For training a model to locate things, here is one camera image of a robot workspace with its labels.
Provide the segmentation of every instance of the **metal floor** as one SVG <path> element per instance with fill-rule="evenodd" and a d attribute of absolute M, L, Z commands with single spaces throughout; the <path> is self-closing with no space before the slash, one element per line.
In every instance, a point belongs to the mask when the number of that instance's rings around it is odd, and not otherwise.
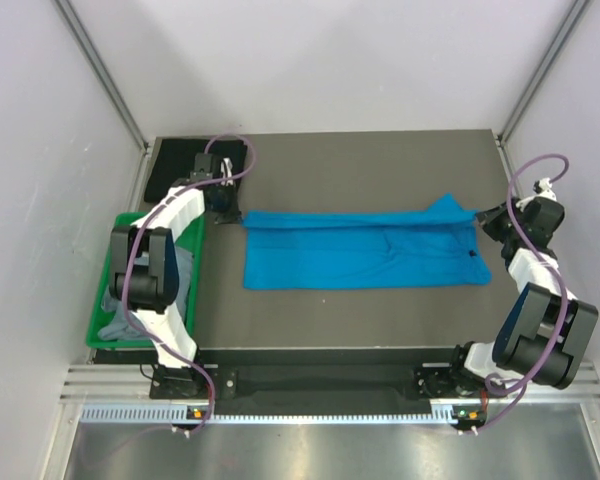
<path fill-rule="evenodd" d="M 252 135 L 258 165 L 243 212 L 420 210 L 451 192 L 465 208 L 504 200 L 507 181 L 490 131 Z M 358 291 L 249 291 L 246 234 L 208 222 L 198 288 L 203 347 L 430 347 L 490 341 L 517 297 L 499 245 L 479 232 L 488 286 Z"/>
<path fill-rule="evenodd" d="M 81 425 L 97 463 L 143 425 Z M 95 470 L 73 449 L 67 480 L 600 479 L 578 405 L 523 405 L 497 428 L 458 437 L 449 426 L 211 425 L 185 440 L 151 432 Z"/>

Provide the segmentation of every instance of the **green plastic bin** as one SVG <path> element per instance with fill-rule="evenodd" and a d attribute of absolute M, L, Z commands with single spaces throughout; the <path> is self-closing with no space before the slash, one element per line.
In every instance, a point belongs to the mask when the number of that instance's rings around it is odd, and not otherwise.
<path fill-rule="evenodd" d="M 115 225 L 130 225 L 139 218 L 142 218 L 146 213 L 128 212 L 121 213 L 116 217 Z M 189 333 L 193 335 L 193 327 L 195 323 L 196 311 L 196 292 L 198 291 L 198 277 L 200 275 L 200 260 L 202 256 L 202 242 L 204 241 L 204 216 L 196 218 L 182 232 L 180 238 L 176 242 L 178 247 L 188 250 L 193 255 L 193 267 L 191 270 L 191 286 L 189 287 L 189 298 L 187 301 L 187 315 L 184 320 L 184 325 Z M 100 286 L 96 294 L 96 300 L 93 305 L 91 314 L 91 323 L 87 330 L 87 345 L 91 348 L 148 348 L 153 347 L 151 340 L 127 340 L 127 341 L 102 341 L 98 337 L 98 332 L 102 327 L 111 323 L 115 312 L 105 312 L 102 310 L 102 297 L 107 288 L 109 288 L 109 262 L 111 261 L 110 252 L 107 252 L 107 259 L 104 262 L 102 275 L 100 276 Z"/>

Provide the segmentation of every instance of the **blue cloth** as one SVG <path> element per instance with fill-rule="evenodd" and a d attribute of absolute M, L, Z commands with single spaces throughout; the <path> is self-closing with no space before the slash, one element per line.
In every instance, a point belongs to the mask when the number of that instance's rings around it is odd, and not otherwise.
<path fill-rule="evenodd" d="M 450 194 L 424 212 L 250 212 L 245 288 L 357 289 L 484 285 L 475 211 Z"/>

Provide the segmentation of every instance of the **black cloth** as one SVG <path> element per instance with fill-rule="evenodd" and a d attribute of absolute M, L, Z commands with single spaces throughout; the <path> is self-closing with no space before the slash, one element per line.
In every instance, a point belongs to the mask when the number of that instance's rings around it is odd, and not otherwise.
<path fill-rule="evenodd" d="M 194 166 L 196 153 L 204 152 L 208 140 L 199 138 L 165 138 L 153 165 L 151 176 L 144 189 L 144 201 L 158 203 L 179 178 L 188 178 Z M 218 140 L 211 145 L 210 153 L 230 158 L 235 175 L 244 169 L 247 146 L 241 140 Z"/>

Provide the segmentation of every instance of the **gray table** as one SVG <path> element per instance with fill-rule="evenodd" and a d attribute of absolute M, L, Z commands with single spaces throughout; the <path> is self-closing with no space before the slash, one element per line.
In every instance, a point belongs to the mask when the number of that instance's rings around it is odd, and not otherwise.
<path fill-rule="evenodd" d="M 490 131 L 250 136 L 259 163 L 240 192 L 243 211 L 419 210 L 451 192 L 465 208 L 504 199 Z M 203 347 L 447 346 L 490 341 L 517 293 L 499 245 L 479 232 L 488 286 L 356 291 L 249 291 L 246 234 L 208 222 L 196 340 Z"/>

